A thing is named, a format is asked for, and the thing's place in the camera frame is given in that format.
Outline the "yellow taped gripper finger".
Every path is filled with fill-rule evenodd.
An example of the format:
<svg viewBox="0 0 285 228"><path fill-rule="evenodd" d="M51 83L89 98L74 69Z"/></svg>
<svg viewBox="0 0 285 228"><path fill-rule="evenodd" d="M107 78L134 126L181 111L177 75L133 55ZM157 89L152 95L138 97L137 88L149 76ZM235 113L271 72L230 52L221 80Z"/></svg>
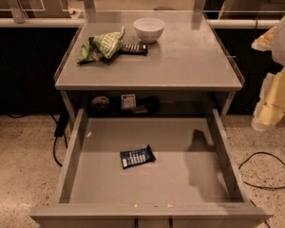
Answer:
<svg viewBox="0 0 285 228"><path fill-rule="evenodd" d="M252 49L258 51L271 51L275 33L276 26L268 29L264 34L255 39L252 43Z"/></svg>
<svg viewBox="0 0 285 228"><path fill-rule="evenodd" d="M252 128L273 129L285 116L285 67L277 74L268 73L263 80L256 104Z"/></svg>

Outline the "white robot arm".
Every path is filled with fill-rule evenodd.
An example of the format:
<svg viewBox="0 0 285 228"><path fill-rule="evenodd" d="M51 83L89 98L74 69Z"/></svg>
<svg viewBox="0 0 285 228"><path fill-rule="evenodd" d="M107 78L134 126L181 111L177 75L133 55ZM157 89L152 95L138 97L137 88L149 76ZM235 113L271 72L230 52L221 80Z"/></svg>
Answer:
<svg viewBox="0 0 285 228"><path fill-rule="evenodd" d="M283 66L277 74L268 73L264 78L252 119L253 129L267 131L285 116L285 15L277 26L255 39L252 48L270 50L273 60Z"/></svg>

